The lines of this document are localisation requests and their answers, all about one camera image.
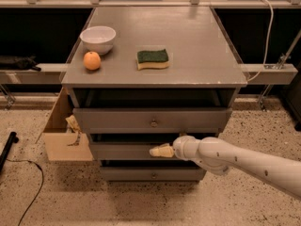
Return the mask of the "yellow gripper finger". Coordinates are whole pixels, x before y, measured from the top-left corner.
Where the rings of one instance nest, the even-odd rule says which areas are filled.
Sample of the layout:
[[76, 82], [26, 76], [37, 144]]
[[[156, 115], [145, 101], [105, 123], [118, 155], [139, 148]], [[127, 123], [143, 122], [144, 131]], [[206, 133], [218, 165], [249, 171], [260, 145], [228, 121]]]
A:
[[150, 155], [153, 157], [171, 158], [174, 156], [173, 148], [168, 144], [162, 144], [150, 149]]

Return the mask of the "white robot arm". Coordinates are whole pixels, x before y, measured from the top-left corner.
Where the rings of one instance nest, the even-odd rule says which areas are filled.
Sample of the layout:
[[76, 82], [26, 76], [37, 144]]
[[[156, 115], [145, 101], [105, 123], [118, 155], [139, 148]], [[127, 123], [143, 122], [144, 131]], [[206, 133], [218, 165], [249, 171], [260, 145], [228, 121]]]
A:
[[243, 149], [217, 137], [178, 137], [172, 144], [151, 148], [150, 155], [192, 161], [216, 175], [225, 175], [230, 167], [234, 167], [297, 199], [301, 198], [300, 161]]

